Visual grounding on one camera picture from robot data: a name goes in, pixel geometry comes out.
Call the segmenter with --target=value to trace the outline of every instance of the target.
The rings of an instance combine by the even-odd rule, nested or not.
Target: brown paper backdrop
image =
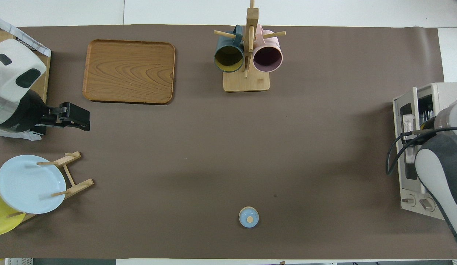
[[[442,82],[436,29],[266,27],[284,63],[267,92],[226,93],[213,65],[228,26],[117,25],[23,30],[52,49],[48,104],[91,111],[91,131],[0,137],[0,167],[80,151],[76,181],[95,186],[0,236],[0,257],[457,258],[442,220],[400,209],[384,173],[391,101]],[[82,93],[94,39],[170,42],[166,106],[96,103]],[[256,228],[238,212],[255,207]]]

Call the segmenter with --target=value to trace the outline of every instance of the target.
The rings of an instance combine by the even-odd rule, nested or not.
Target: wooden mug rack
[[[250,0],[250,8],[246,13],[245,33],[242,40],[245,42],[245,60],[240,70],[233,73],[223,72],[225,92],[266,91],[270,87],[269,73],[257,70],[253,65],[253,50],[255,30],[259,18],[259,9],[254,7],[254,0]],[[215,35],[235,38],[236,35],[214,30]],[[286,35],[285,31],[263,35],[264,39]]]

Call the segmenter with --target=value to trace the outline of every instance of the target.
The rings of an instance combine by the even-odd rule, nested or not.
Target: black cable
[[[407,149],[412,144],[416,143],[419,139],[422,139],[425,136],[429,136],[430,134],[438,133],[439,131],[457,131],[457,127],[435,129],[435,130],[432,130],[432,131],[427,131],[425,134],[420,134],[419,136],[413,138],[410,142],[404,144],[402,149],[400,149],[400,151],[397,153],[397,155],[395,156],[394,160],[392,161],[392,165],[389,167],[390,153],[392,152],[392,149],[394,149],[395,143],[397,143],[397,141],[400,140],[402,137],[411,135],[412,133],[410,131],[407,132],[407,133],[404,132],[403,134],[400,134],[399,137],[395,138],[395,141],[392,143],[392,145],[390,146],[389,152],[387,153],[387,159],[386,159],[386,164],[385,164],[385,173],[387,173],[387,176],[392,175],[392,173],[393,173],[393,171],[395,169],[395,166],[398,163],[398,159],[403,154],[403,152],[405,152],[405,149]]]

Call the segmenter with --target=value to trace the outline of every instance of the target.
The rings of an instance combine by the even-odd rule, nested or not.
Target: pink mug
[[[277,37],[263,38],[263,35],[271,33],[273,33],[271,30],[263,30],[258,24],[253,44],[253,65],[259,71],[266,73],[278,69],[282,64],[282,52]]]

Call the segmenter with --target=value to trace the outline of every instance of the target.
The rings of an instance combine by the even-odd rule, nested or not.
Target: yellow plate
[[[7,218],[11,213],[17,213],[17,210],[7,205],[0,196],[0,235],[14,229],[25,217],[25,213],[23,213]]]

